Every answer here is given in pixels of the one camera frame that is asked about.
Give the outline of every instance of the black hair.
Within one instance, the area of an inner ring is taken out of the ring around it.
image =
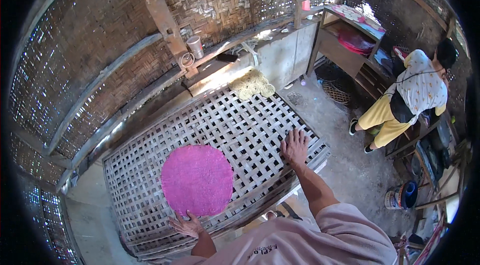
[[[450,69],[457,61],[457,50],[449,38],[443,40],[437,46],[437,60],[443,68]]]

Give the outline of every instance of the pink shirt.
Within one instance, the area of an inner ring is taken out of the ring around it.
[[[188,256],[172,265],[387,264],[396,250],[385,232],[348,203],[323,208],[315,218],[321,232],[298,221],[276,218],[241,235],[206,259]]]

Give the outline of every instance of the black shoe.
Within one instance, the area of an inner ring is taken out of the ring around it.
[[[366,154],[369,154],[371,153],[372,151],[374,151],[372,148],[370,148],[370,144],[368,144],[367,146],[365,146],[365,149],[363,150]]]
[[[355,130],[355,125],[358,124],[358,120],[357,118],[353,118],[351,121],[350,121],[350,128],[349,128],[349,134],[350,136],[353,136],[353,134],[356,132]]]

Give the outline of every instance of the person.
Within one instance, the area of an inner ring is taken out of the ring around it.
[[[281,153],[295,171],[321,232],[298,221],[272,218],[217,251],[212,238],[189,211],[178,213],[170,225],[179,233],[198,238],[192,254],[175,265],[210,264],[388,264],[396,250],[388,236],[351,204],[339,202],[323,179],[306,164],[307,136],[290,130]]]
[[[367,112],[359,119],[353,118],[349,134],[359,130],[383,126],[374,141],[365,146],[366,154],[383,147],[415,124],[421,112],[435,108],[440,116],[447,107],[448,80],[446,70],[456,61],[457,50],[450,39],[438,44],[433,60],[417,49],[404,61],[403,71]]]

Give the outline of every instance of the white floral shirt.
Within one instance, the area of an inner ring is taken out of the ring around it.
[[[395,88],[397,89],[414,114],[409,121],[411,125],[417,122],[418,115],[424,110],[435,107],[435,113],[440,115],[445,110],[448,91],[443,80],[435,72],[431,60],[422,50],[417,49],[405,58],[404,64],[406,70],[385,93],[393,94]]]

